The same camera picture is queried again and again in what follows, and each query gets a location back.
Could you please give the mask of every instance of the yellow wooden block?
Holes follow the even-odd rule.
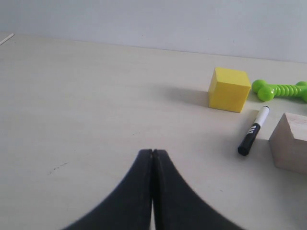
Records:
[[[209,107],[240,113],[250,88],[246,72],[215,68],[209,87]]]

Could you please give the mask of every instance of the light wood table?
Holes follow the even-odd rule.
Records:
[[[307,176],[274,167],[268,139],[298,101],[274,99],[246,158],[237,147],[264,105],[208,108],[214,67],[295,84],[307,64],[15,35],[0,46],[0,228],[56,230],[98,205],[138,151],[166,149],[195,192],[247,230],[305,230]]]

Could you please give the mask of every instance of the green bone toy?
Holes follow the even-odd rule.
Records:
[[[307,102],[307,82],[300,81],[296,85],[268,85],[264,80],[256,80],[251,86],[253,92],[264,102],[272,100],[275,96],[301,97]]]

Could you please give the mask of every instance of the whiteboard marker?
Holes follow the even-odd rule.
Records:
[[[251,146],[254,143],[254,140],[262,127],[265,119],[267,118],[268,114],[270,112],[269,107],[264,106],[260,109],[256,120],[254,121],[251,128],[248,130],[248,133],[246,134],[245,138],[243,139],[242,143],[238,147],[238,153],[240,153],[243,156],[247,156],[249,153],[249,150]]]

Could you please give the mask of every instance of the white wall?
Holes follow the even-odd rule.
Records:
[[[306,0],[1,0],[0,31],[307,62]]]

